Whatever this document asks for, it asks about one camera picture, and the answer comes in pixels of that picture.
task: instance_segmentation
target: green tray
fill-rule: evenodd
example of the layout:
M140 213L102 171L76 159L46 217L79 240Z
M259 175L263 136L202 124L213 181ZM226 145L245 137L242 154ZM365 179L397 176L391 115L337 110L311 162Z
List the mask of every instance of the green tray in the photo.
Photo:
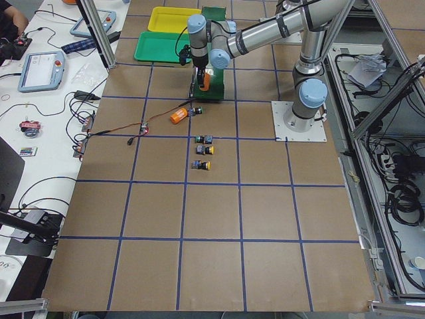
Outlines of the green tray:
M178 37L178 33L142 32L135 48L134 59L149 62L179 63L179 57L175 54L175 43ZM181 35L177 45L177 52L188 44L188 34Z

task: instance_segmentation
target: black monitor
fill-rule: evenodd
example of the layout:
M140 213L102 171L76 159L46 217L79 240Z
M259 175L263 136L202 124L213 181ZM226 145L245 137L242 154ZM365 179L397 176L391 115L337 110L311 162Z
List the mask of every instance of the black monitor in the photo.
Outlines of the black monitor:
M3 138L0 138L0 227L7 225L32 234L23 241L12 238L6 253L17 256L49 256L52 249L52 238L59 232L62 217L45 213L44 218L48 220L48 223L40 225L9 213L23 175L24 166L25 161Z

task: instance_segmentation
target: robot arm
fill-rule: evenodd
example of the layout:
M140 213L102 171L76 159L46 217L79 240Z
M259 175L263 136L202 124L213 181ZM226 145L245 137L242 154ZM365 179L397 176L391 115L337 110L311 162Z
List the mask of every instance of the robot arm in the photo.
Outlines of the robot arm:
M326 85L313 78L321 70L322 54L326 54L322 52L325 27L345 10L350 0L298 1L300 5L297 7L241 31L236 31L229 22L208 21L202 15L192 15L187 21L187 30L192 62L197 67L197 82L201 88L209 62L215 68L224 69L232 58L304 31L301 54L294 68L298 100L285 119L291 129L304 132L327 96Z

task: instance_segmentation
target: black connector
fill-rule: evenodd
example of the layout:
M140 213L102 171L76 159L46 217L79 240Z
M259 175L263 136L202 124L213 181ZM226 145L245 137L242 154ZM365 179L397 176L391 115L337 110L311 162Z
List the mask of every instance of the black connector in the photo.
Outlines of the black connector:
M74 93L74 98L80 101L98 101L100 100L99 96L94 95L93 93L88 93L85 91L76 91Z

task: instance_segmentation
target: orange bottle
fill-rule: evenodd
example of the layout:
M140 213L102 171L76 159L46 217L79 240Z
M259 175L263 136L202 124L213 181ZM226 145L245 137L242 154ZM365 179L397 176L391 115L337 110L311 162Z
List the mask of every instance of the orange bottle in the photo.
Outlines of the orange bottle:
M181 108L170 116L170 120L173 124L179 123L183 118L188 116L187 110L185 108Z

